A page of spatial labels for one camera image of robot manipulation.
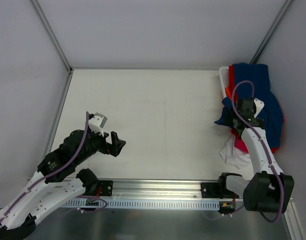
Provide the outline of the blue mickey t shirt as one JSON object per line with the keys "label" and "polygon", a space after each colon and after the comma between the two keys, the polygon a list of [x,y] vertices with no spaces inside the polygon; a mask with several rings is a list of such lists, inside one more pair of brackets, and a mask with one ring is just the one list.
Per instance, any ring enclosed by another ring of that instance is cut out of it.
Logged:
{"label": "blue mickey t shirt", "polygon": [[269,69],[265,64],[235,63],[230,66],[223,66],[219,69],[220,85],[223,109],[218,125],[232,128],[232,92],[234,87],[242,81],[250,81],[254,85],[254,98],[264,102],[264,107],[258,114],[263,119],[266,131],[266,139],[271,149],[276,150],[281,146],[284,116],[277,98],[271,91]]}

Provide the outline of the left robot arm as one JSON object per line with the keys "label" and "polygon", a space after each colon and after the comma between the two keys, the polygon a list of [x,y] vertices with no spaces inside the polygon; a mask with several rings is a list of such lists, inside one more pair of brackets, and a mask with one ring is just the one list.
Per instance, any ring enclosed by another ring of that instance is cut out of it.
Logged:
{"label": "left robot arm", "polygon": [[116,132],[100,135],[74,130],[59,147],[48,153],[21,193],[0,208],[0,239],[24,240],[49,214],[78,196],[98,198],[107,190],[89,169],[80,170],[64,186],[60,183],[75,173],[78,165],[101,153],[117,157],[126,141]]}

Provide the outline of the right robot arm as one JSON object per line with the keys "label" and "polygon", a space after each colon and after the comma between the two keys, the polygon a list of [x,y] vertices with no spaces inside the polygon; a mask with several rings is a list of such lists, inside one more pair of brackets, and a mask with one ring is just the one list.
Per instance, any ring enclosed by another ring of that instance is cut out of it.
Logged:
{"label": "right robot arm", "polygon": [[284,174],[267,141],[264,121],[257,117],[264,103],[256,98],[238,99],[232,106],[233,129],[245,143],[254,176],[250,181],[237,173],[222,173],[217,193],[228,198],[235,193],[242,197],[246,210],[283,214],[294,189],[294,179]]}

